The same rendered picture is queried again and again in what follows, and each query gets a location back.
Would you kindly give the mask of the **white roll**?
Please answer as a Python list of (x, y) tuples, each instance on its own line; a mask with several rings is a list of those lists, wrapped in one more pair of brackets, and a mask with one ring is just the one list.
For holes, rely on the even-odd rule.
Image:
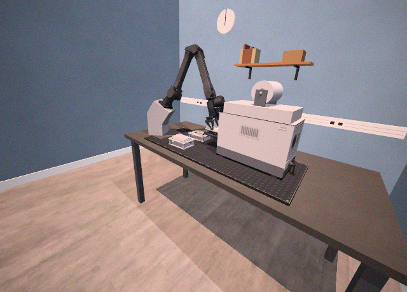
[(283, 87), (279, 82), (276, 81), (259, 81), (257, 82), (251, 91), (251, 96), (254, 101), (256, 90), (265, 89), (268, 91), (266, 97), (266, 104), (278, 101), (283, 94)]

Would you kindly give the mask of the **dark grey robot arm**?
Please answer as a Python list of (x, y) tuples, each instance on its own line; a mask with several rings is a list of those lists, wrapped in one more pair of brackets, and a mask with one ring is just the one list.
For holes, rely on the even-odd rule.
[[(191, 53), (190, 53), (191, 51)], [(210, 116), (219, 115), (219, 112), (224, 104), (224, 97), (223, 96), (216, 96), (215, 90), (212, 86), (210, 81), (209, 73), (207, 70), (207, 66), (205, 64), (205, 55), (204, 51), (198, 45), (190, 45), (185, 48), (185, 54), (183, 58), (183, 62), (181, 64), (180, 70), (178, 72), (177, 78), (173, 84), (167, 91), (167, 96), (162, 100), (158, 101), (164, 108), (172, 109), (172, 102), (174, 100), (179, 101), (182, 97), (182, 90), (181, 87), (183, 85), (183, 81), (185, 79), (186, 73), (190, 66), (192, 58), (195, 56), (198, 69), (200, 72), (200, 76), (203, 83), (203, 89), (205, 98), (207, 101), (207, 107), (212, 108), (210, 109)], [(177, 89), (177, 90), (176, 90)]]

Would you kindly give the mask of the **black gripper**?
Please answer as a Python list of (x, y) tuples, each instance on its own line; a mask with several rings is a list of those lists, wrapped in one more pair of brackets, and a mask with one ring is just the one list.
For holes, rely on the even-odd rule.
[[(210, 109), (212, 109), (212, 108), (209, 108), (208, 111), (209, 111)], [(210, 127), (211, 130), (214, 129), (214, 120), (213, 120), (212, 117), (215, 118), (214, 120), (215, 120), (215, 122), (216, 122), (216, 124), (217, 124), (217, 126), (218, 126), (218, 122), (217, 122), (217, 121), (219, 120), (219, 115), (210, 116), (210, 111), (209, 111), (209, 117), (206, 117), (207, 120), (205, 120), (205, 122), (206, 122), (206, 124)], [(210, 126), (209, 122), (212, 123), (212, 127)]]

